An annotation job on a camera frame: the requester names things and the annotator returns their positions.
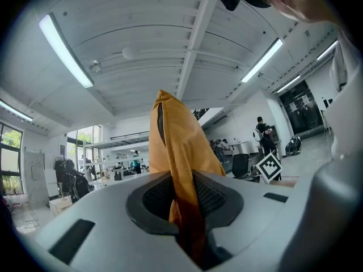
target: zipper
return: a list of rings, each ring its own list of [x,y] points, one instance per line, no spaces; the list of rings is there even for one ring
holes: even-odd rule
[[[163,105],[162,103],[158,106],[158,130],[161,137],[161,140],[165,146],[165,136],[164,136],[164,126],[163,126]]]

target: orange fabric pouch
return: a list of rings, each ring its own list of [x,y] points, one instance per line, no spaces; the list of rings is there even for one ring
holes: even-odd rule
[[[150,173],[170,171],[175,199],[169,221],[179,227],[178,243],[200,263],[205,222],[200,215],[192,170],[225,176],[192,112],[177,98],[160,90],[150,116]]]

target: black door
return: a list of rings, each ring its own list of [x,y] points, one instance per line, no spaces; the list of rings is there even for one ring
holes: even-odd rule
[[[294,134],[323,125],[322,116],[305,81],[280,97],[289,116]]]

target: linear light fixture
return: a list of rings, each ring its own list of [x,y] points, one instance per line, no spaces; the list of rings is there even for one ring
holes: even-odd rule
[[[282,92],[284,89],[286,89],[289,85],[291,85],[293,82],[297,81],[301,76],[298,75],[296,78],[294,78],[290,83],[288,83],[287,85],[283,86],[281,89],[279,89],[277,92]]]
[[[29,122],[33,121],[32,117],[29,117],[28,115],[25,115],[24,113],[14,109],[12,106],[6,104],[3,100],[0,100],[0,106],[4,107],[5,109],[9,110],[12,113],[18,115],[20,118],[23,118]]]
[[[79,81],[84,88],[92,87],[94,84],[93,80],[86,73],[69,47],[54,15],[49,13],[44,16],[39,22],[39,27],[48,43],[51,45],[67,69],[74,75],[77,81]]]
[[[321,55],[318,56],[316,59],[317,61],[320,61],[324,56],[326,56],[336,45],[338,44],[338,41],[334,41]]]
[[[253,68],[247,73],[242,79],[243,83],[247,83],[260,69],[265,65],[266,62],[282,47],[283,43],[281,39],[276,39],[273,44],[264,53],[262,58],[253,66]]]

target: white ceiling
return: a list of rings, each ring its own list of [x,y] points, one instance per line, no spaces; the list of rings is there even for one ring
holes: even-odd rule
[[[75,80],[40,31],[49,12],[94,80],[92,88]],[[297,24],[244,2],[229,12],[218,0],[34,0],[3,50],[0,86],[6,102],[55,135],[141,116],[159,89],[191,109],[238,104],[257,88],[273,91],[291,79],[335,36],[328,23]],[[278,37],[284,46],[263,77],[241,84]],[[136,59],[123,57],[126,46],[139,50]],[[89,69],[95,59],[103,67],[99,75]]]

